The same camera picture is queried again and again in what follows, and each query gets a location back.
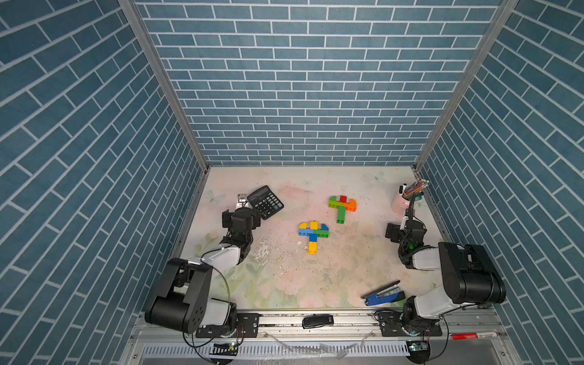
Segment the dark green long lego brick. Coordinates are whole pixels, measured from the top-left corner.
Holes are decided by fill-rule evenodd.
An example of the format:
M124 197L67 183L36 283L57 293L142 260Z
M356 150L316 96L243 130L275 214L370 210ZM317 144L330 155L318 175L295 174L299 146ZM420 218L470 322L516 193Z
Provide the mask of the dark green long lego brick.
M317 237L322 237L322 238L329 237L329 231L315 230L315 231L313 231L313 233L316 234Z

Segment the lime long lego brick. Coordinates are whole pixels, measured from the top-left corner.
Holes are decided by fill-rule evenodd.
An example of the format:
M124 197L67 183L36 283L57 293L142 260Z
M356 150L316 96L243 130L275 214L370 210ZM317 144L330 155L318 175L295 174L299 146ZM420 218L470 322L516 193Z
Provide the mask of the lime long lego brick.
M345 202L337 202L337 201L333 201L333 200L330 200L328 202L328 206L330 208L335 208L335 209L347 208L347 204Z

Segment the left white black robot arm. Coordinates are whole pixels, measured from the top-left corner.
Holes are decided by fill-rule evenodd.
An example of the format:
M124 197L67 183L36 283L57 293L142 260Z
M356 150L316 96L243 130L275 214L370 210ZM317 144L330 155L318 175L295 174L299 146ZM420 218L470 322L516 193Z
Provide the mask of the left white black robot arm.
M253 243L252 231L260 225L261 214L255 208L224 211L226 236L193 261L172 258L166 263L147 301L144 320L185 335L232 334L237 328L237 304L211 298L211 282L214 277L226 281L225 274L245 260Z

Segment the light blue long lego brick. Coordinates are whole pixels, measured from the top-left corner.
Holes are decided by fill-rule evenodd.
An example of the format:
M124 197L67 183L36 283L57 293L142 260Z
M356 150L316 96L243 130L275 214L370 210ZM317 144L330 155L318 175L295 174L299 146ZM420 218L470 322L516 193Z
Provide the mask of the light blue long lego brick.
M304 237L308 237L310 236L310 234L314 234L314 230L310 230L310 229L299 229L299 233L300 236L304 236Z

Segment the orange long lego brick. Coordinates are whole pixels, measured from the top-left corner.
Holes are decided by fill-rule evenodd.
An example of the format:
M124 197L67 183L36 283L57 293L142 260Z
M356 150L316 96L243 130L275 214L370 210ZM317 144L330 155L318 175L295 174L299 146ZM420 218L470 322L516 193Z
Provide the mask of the orange long lego brick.
M345 208L347 211L349 212L356 212L357 211L357 205L355 202L351 202L351 204L344 204Z

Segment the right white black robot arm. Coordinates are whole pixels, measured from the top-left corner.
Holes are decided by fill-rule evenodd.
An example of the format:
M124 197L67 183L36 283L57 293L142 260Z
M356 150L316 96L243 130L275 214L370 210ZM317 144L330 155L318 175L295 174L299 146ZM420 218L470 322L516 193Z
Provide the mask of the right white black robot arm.
M429 292L408 298L400 311L379 313L384 337L441 336L442 318L466 307L501 304L506 288L487 251L480 245L440 242L426 245L425 225L408 219L389 223L386 238L398 244L398 258L406 269L438 271L442 283Z

